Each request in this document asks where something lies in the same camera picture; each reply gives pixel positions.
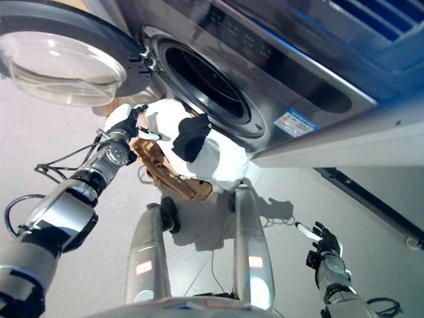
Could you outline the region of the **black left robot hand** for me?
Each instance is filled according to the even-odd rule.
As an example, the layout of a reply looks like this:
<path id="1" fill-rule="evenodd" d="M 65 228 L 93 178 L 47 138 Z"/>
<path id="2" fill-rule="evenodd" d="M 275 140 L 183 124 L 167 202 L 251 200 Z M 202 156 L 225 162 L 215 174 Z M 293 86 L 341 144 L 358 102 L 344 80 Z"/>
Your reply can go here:
<path id="1" fill-rule="evenodd" d="M 146 104 L 138 104 L 135 106 L 124 103 L 115 108 L 107 117 L 104 131 L 111 133 L 112 131 L 121 130 L 127 133 L 131 138 L 141 138 L 144 140 L 164 140 L 164 135 L 153 132 L 148 128 L 138 126 L 138 118 L 148 109 Z"/>

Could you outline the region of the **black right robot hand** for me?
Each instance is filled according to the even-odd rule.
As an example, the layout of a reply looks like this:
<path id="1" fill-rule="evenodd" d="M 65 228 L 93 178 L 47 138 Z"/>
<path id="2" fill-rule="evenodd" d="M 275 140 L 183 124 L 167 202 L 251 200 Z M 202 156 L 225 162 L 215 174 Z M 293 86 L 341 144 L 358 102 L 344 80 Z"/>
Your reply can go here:
<path id="1" fill-rule="evenodd" d="M 322 223 L 315 222 L 312 229 L 306 227 L 303 223 L 295 222 L 295 227 L 305 237 L 313 241 L 315 250 L 310 250 L 307 254 L 306 265 L 317 270 L 321 261 L 328 254 L 339 258 L 343 255 L 343 246 L 338 238 Z"/>

